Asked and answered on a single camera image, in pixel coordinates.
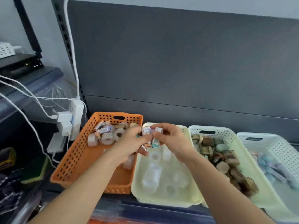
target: gray shelf surface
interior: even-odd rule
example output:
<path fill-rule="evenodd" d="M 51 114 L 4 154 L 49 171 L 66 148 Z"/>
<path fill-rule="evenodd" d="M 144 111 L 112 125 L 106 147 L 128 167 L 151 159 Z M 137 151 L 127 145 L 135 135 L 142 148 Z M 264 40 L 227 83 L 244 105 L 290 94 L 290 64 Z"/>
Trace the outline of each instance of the gray shelf surface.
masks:
<path fill-rule="evenodd" d="M 25 75 L 18 79 L 20 83 L 26 86 L 34 95 L 39 96 L 41 91 L 50 90 L 50 84 L 55 82 L 56 80 L 63 77 L 63 73 L 58 67 L 44 67 L 42 69 L 38 69 L 34 72 L 31 72 L 28 75 Z M 11 83 L 17 88 L 25 91 L 22 86 L 17 83 Z M 10 99 L 14 104 L 16 104 L 19 108 L 22 108 L 28 105 L 33 98 L 23 95 L 19 91 L 6 86 L 0 86 L 0 93 L 5 95 L 8 99 Z M 0 122 L 4 121 L 11 115 L 13 115 L 17 110 L 9 104 L 4 98 L 0 98 Z"/>

